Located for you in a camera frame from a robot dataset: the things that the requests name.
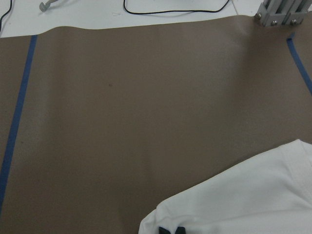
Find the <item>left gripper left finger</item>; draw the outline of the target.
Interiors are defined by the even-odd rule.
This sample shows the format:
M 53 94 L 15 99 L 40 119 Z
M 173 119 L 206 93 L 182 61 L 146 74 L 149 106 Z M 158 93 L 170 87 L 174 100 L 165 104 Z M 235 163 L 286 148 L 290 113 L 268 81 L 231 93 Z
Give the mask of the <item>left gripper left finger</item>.
M 159 234 L 171 234 L 171 232 L 163 227 L 158 228 L 158 233 Z

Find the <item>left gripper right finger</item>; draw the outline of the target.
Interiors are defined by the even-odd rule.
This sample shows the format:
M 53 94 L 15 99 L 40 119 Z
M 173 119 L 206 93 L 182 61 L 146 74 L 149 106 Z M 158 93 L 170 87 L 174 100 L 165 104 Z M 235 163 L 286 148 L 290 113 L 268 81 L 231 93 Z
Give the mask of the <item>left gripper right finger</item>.
M 185 227 L 177 227 L 175 234 L 186 234 Z

